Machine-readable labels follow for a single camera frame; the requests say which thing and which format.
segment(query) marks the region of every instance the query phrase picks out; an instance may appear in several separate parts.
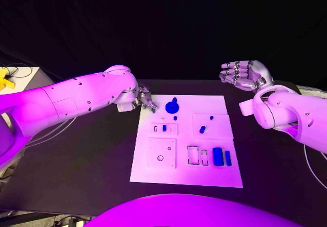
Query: white cable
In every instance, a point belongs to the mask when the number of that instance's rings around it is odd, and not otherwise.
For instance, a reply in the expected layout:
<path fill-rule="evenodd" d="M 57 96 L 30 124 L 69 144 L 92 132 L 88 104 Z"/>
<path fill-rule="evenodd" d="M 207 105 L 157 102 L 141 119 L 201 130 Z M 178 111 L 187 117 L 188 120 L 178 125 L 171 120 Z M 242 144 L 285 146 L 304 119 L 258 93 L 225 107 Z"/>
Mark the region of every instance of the white cable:
<path fill-rule="evenodd" d="M 75 119 L 69 122 L 69 124 L 66 125 L 66 127 L 50 138 L 47 138 L 46 140 L 43 140 L 42 142 L 39 142 L 36 144 L 31 144 L 30 146 L 26 146 L 24 148 L 29 148 L 29 147 L 31 147 L 31 146 L 34 146 L 34 145 L 37 145 L 37 144 L 49 141 L 52 138 L 55 138 L 65 131 L 65 129 L 69 127 L 69 125 L 72 124 L 72 122 L 75 121 Z"/>
<path fill-rule="evenodd" d="M 325 157 L 325 154 L 321 152 L 321 155 L 324 156 L 325 160 L 327 160 L 327 157 Z"/>
<path fill-rule="evenodd" d="M 43 139 L 44 137 L 47 137 L 66 123 L 67 121 L 62 122 L 62 124 L 46 134 L 43 135 L 40 138 L 37 138 L 36 140 L 30 141 L 26 145 L 29 145 L 30 143 L 39 141 L 40 139 Z"/>
<path fill-rule="evenodd" d="M 321 184 L 321 185 L 324 186 L 324 188 L 327 189 L 327 186 L 325 186 L 325 185 L 322 184 L 322 182 L 320 181 L 320 179 L 318 179 L 318 177 L 315 176 L 314 171 L 312 171 L 312 169 L 311 169 L 311 166 L 310 166 L 310 163 L 308 163 L 308 157 L 307 157 L 307 149 L 304 149 L 304 155 L 305 155 L 305 160 L 307 160 L 307 164 L 308 164 L 310 171 L 311 171 L 311 173 L 312 173 L 312 175 L 314 175 L 317 181 L 320 182 L 320 184 Z"/>

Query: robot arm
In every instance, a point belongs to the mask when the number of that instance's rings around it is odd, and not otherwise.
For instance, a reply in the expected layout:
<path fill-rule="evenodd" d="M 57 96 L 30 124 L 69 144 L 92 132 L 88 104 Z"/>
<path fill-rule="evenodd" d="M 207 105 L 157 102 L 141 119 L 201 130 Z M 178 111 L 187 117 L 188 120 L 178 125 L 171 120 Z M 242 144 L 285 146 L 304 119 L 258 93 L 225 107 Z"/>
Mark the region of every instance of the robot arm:
<path fill-rule="evenodd" d="M 327 153 L 327 100 L 298 95 L 273 85 L 269 71 L 259 61 L 237 61 L 222 65 L 222 82 L 253 91 L 253 99 L 239 104 L 242 114 L 252 115 L 265 128 L 285 132 L 299 143 Z"/>
<path fill-rule="evenodd" d="M 0 114 L 7 114 L 13 129 L 7 130 L 0 119 L 1 138 L 7 141 L 0 146 L 0 169 L 43 129 L 112 103 L 119 112 L 141 104 L 157 109 L 150 91 L 138 86 L 129 68 L 121 65 L 50 86 L 1 95 Z"/>

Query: yellow object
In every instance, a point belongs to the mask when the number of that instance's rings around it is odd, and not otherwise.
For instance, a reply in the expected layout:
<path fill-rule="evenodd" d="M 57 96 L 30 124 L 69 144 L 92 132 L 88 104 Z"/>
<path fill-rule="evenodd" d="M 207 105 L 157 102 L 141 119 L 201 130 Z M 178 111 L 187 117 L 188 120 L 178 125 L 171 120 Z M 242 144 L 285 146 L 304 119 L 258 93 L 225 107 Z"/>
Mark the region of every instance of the yellow object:
<path fill-rule="evenodd" d="M 1 91 L 6 87 L 14 89 L 14 83 L 10 82 L 7 79 L 4 79 L 6 74 L 7 74 L 7 69 L 4 68 L 4 69 L 0 70 L 0 91 Z"/>

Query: hole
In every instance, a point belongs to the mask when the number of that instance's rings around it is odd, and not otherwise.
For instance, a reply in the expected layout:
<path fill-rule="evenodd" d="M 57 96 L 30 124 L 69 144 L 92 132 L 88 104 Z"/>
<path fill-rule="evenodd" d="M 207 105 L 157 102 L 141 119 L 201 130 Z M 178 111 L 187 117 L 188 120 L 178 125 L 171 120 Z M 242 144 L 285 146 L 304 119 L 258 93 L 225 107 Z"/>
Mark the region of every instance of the hole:
<path fill-rule="evenodd" d="M 161 162 L 163 159 L 164 159 L 163 155 L 160 155 L 157 159 L 158 159 L 158 161 Z"/>
<path fill-rule="evenodd" d="M 311 127 L 312 123 L 314 123 L 314 120 L 311 119 L 308 122 L 308 127 Z"/>

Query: black table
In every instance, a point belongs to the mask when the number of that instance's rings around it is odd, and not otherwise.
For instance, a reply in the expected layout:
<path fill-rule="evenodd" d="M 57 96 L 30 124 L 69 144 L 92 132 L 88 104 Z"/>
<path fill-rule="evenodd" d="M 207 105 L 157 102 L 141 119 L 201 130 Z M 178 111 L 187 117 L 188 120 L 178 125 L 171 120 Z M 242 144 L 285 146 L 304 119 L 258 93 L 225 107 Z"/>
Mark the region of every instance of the black table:
<path fill-rule="evenodd" d="M 310 172 L 302 144 L 240 114 L 239 102 L 252 92 L 217 80 L 140 83 L 152 94 L 225 96 L 243 188 L 129 182 L 140 108 L 119 113 L 111 105 L 78 117 L 57 137 L 26 150 L 0 195 L 0 209 L 96 216 L 135 198 L 188 193 L 250 205 L 305 226 L 327 223 L 327 190 Z M 291 83 L 281 84 L 297 90 Z M 307 150 L 327 182 L 325 160 Z"/>

